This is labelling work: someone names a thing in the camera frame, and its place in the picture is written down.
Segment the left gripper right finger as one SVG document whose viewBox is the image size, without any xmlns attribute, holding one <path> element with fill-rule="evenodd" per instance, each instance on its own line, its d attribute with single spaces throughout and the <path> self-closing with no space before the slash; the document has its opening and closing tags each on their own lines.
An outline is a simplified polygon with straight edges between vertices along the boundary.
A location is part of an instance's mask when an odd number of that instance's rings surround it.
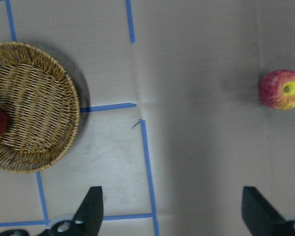
<svg viewBox="0 0 295 236">
<path fill-rule="evenodd" d="M 256 187 L 243 187 L 241 217 L 253 236 L 295 236 L 295 219 L 283 217 Z"/>
</svg>

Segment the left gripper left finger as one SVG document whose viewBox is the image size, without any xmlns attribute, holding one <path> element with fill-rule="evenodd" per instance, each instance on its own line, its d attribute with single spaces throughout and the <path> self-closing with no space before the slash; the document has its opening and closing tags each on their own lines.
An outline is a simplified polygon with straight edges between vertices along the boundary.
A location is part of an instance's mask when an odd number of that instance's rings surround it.
<svg viewBox="0 0 295 236">
<path fill-rule="evenodd" d="M 102 187 L 91 187 L 76 213 L 50 221 L 41 236 L 96 236 L 103 221 Z"/>
</svg>

